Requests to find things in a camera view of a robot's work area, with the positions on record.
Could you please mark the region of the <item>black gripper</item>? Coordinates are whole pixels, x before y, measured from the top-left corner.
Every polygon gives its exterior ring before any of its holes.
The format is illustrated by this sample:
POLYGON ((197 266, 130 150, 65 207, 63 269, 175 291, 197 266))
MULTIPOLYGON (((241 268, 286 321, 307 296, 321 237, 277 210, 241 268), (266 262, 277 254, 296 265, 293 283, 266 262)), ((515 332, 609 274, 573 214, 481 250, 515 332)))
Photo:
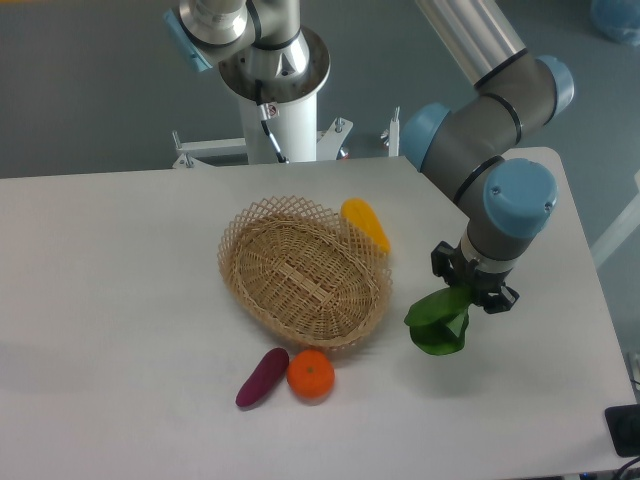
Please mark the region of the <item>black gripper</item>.
POLYGON ((487 314, 508 312, 520 298, 519 293, 506 283, 511 273, 484 271, 480 263, 467 260, 461 249, 455 249, 441 241, 431 252, 432 272, 442 278, 446 285, 463 283, 471 289, 472 303, 482 307, 487 314))

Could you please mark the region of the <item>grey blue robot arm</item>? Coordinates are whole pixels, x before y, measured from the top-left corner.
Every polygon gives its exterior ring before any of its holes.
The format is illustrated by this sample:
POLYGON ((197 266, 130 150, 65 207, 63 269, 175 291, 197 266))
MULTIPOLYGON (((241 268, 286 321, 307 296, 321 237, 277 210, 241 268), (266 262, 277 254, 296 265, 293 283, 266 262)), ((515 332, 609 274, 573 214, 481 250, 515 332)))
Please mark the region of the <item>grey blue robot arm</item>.
MULTIPOLYGON (((492 1, 419 7, 477 93, 455 112, 421 108, 399 133, 402 154, 469 220, 457 246, 434 249, 432 269, 487 313, 505 312, 518 298, 507 276, 547 223, 557 185, 542 165, 504 155, 570 104, 573 78, 559 60, 530 55, 492 1)), ((217 69, 237 97, 251 163, 320 159, 317 94, 330 57, 298 2, 182 1, 164 22, 189 64, 217 69)))

